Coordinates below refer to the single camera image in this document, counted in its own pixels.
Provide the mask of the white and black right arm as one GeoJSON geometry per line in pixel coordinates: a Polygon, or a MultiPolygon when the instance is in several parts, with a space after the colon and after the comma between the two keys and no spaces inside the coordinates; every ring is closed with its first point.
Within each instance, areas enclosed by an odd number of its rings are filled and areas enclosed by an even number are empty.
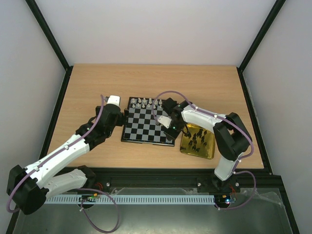
{"type": "Polygon", "coordinates": [[[172,98],[165,100],[162,108],[168,116],[160,116],[157,121],[167,139],[175,140],[188,123],[214,134],[221,157],[211,177],[211,185],[218,192],[228,190],[230,184],[235,185],[231,177],[238,163],[249,156],[244,155],[248,148],[251,148],[251,153],[254,152],[251,135],[239,115],[212,113],[187,100],[178,104],[172,98]]]}

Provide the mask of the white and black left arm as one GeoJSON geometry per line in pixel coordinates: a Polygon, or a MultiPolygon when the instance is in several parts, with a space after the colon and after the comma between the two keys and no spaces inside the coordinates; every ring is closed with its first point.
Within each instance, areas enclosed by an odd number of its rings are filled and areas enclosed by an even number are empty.
{"type": "Polygon", "coordinates": [[[8,212],[21,210],[25,215],[37,211],[49,198],[80,188],[93,188],[95,173],[87,166],[58,175],[74,159],[93,150],[109,138],[116,126],[123,126],[129,115],[115,104],[96,107],[96,116],[81,125],[76,132],[52,153],[26,166],[10,170],[6,203],[8,212]]]}

